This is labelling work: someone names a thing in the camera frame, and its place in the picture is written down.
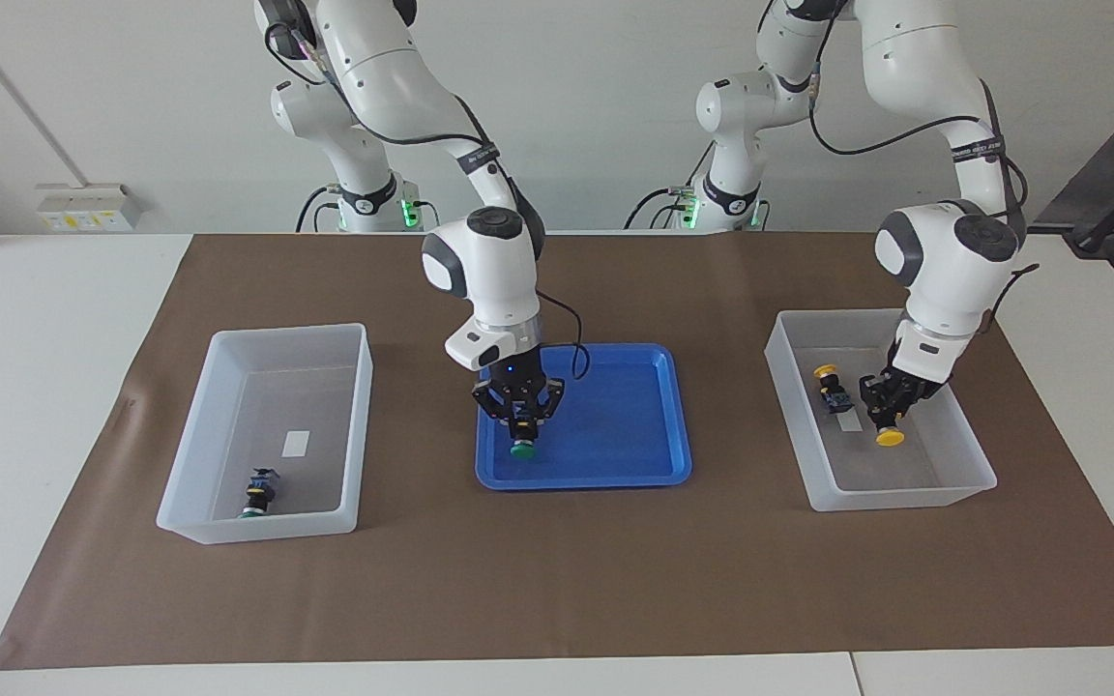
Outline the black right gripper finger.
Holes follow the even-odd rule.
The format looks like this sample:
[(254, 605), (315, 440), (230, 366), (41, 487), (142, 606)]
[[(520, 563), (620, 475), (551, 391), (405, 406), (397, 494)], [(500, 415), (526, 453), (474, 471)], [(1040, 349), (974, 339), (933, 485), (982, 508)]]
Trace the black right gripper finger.
[(544, 424), (553, 419), (558, 406), (561, 405), (565, 391), (566, 382), (565, 379), (560, 378), (545, 379), (543, 388), (540, 385), (535, 388), (530, 400), (531, 418), (535, 424)]
[(473, 385), (473, 400), (487, 418), (504, 424), (514, 422), (514, 392), (496, 380), (482, 380)]

